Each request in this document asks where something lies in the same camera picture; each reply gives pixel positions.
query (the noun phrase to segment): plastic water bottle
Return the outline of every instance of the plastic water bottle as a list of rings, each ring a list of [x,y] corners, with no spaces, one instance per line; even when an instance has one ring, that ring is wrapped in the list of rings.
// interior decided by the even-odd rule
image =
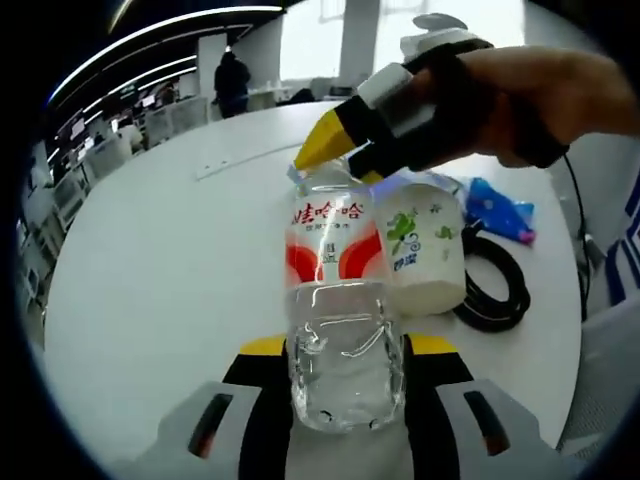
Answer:
[[[366,186],[330,162],[298,185],[286,230],[293,404],[326,432],[376,429],[405,402],[403,340]]]

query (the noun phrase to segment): white paper cup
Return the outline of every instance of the white paper cup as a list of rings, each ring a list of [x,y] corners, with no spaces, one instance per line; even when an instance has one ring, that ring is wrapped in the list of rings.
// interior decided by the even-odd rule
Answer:
[[[381,199],[376,215],[398,311],[422,316],[461,304],[464,222],[455,197],[431,185],[410,184]]]

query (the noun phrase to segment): bottle label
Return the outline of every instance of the bottle label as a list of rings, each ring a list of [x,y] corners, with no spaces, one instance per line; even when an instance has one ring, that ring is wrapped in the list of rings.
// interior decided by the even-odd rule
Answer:
[[[367,195],[331,192],[300,198],[286,231],[286,285],[384,275],[384,258]]]

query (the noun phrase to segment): table surface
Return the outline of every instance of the table surface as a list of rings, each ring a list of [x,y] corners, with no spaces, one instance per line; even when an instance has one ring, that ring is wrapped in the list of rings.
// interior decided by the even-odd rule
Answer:
[[[242,344],[285,330],[285,172],[332,106],[208,124],[133,158],[92,190],[52,279],[45,366],[70,427],[103,464],[142,453],[160,419],[222,378]],[[574,253],[549,177],[481,156],[439,171],[483,176],[535,204],[532,248],[495,238],[522,267],[532,304],[518,327],[496,335],[446,316],[406,329],[446,336],[474,376],[535,414],[555,446],[575,387],[581,324]],[[478,266],[472,273],[484,288],[504,289],[495,271]],[[341,454],[331,443],[327,452]],[[406,445],[396,448],[406,454]]]

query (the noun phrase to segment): human hand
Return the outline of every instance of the human hand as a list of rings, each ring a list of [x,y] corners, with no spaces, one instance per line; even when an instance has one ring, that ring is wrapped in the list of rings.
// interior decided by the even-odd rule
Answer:
[[[459,56],[472,77],[498,90],[492,113],[475,141],[433,167],[472,153],[495,155],[506,167],[529,164],[514,154],[515,130],[510,95],[530,103],[547,130],[569,145],[591,132],[640,135],[640,107],[616,63],[601,55],[546,47],[484,49]],[[412,80],[412,95],[433,101],[428,69]]]

